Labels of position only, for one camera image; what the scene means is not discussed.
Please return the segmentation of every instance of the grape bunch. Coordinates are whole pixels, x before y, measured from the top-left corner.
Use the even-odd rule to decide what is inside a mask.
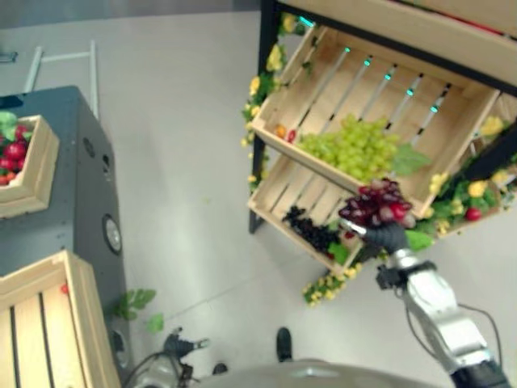
[[[282,221],[287,221],[318,252],[326,253],[331,243],[340,243],[337,230],[329,230],[328,226],[315,226],[312,219],[301,218],[304,213],[305,209],[292,206]]]
[[[383,222],[396,221],[411,229],[416,224],[410,211],[413,205],[402,196],[398,182],[388,178],[374,179],[370,186],[361,187],[359,195],[348,198],[346,203],[339,210],[339,216],[361,226],[377,227]]]
[[[303,135],[298,146],[357,180],[369,182],[393,168],[398,135],[384,134],[385,126],[386,119],[368,123],[348,115],[338,132]]]

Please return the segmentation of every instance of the green grapes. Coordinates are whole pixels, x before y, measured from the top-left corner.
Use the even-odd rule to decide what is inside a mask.
[[[303,135],[298,146],[357,180],[369,182],[382,178],[393,168],[398,135],[384,134],[386,122],[358,121],[350,114],[341,120],[338,132]]]

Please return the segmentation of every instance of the teal light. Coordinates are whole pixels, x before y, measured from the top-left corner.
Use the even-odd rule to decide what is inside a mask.
[[[300,21],[305,24],[306,26],[308,27],[312,27],[314,25],[313,22],[311,22],[310,20],[307,20],[306,18],[304,18],[303,16],[300,16]]]

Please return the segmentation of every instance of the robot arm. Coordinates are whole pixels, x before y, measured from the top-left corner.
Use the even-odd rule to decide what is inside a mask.
[[[393,223],[370,230],[344,219],[342,225],[389,253],[389,268],[379,267],[379,286],[400,290],[401,299],[420,323],[437,361],[457,387],[510,387],[480,331],[460,310],[452,288],[433,263],[421,261],[408,249],[401,226]]]

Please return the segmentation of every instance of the red grapes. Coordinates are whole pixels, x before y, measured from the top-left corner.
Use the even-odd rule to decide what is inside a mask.
[[[383,178],[374,179],[370,186],[359,188],[359,195],[346,200],[339,216],[361,226],[377,227],[383,222],[400,222],[405,228],[413,228],[416,220],[413,205],[404,199],[398,182]]]

